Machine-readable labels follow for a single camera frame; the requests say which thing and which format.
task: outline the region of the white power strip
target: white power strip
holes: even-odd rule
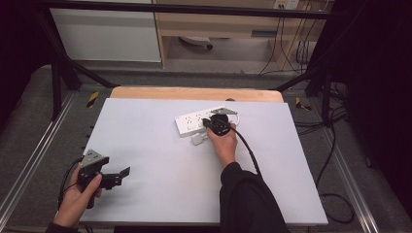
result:
[[[178,126],[179,135],[181,138],[191,136],[195,133],[205,132],[206,128],[203,126],[203,118],[208,118],[213,115],[212,111],[224,108],[224,106],[219,106],[213,109],[202,110],[192,114],[186,114],[182,116],[176,116],[176,125]]]

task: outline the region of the hand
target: hand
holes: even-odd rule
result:
[[[73,172],[70,179],[70,185],[73,186],[70,186],[67,189],[57,216],[54,218],[54,224],[78,228],[79,220],[86,210],[90,197],[92,195],[95,195],[96,197],[101,196],[101,188],[98,187],[102,181],[102,176],[100,174],[97,175],[82,193],[79,190],[79,186],[75,184],[77,182],[79,170],[80,166]]]
[[[237,146],[236,133],[230,130],[223,136],[216,135],[210,128],[207,128],[207,136],[213,143],[215,153],[221,161],[222,167],[226,167],[229,163],[235,162],[235,152]]]

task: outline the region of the person's right hand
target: person's right hand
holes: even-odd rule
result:
[[[223,136],[216,135],[210,128],[207,128],[207,136],[213,143],[215,153],[221,161],[222,167],[226,167],[229,163],[235,162],[235,152],[237,146],[236,133],[230,130]]]

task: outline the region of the white cabinet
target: white cabinet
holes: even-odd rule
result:
[[[150,0],[110,2],[152,3]],[[51,9],[51,13],[64,47],[73,59],[161,61],[153,13],[64,9]]]

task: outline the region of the white table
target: white table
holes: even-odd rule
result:
[[[180,138],[175,116],[225,105],[288,225],[327,224],[287,104],[205,100],[107,99],[86,150],[110,157],[104,173],[130,166],[122,186],[104,191],[84,223],[217,224],[222,167],[209,141]],[[255,171],[239,140],[237,161]]]

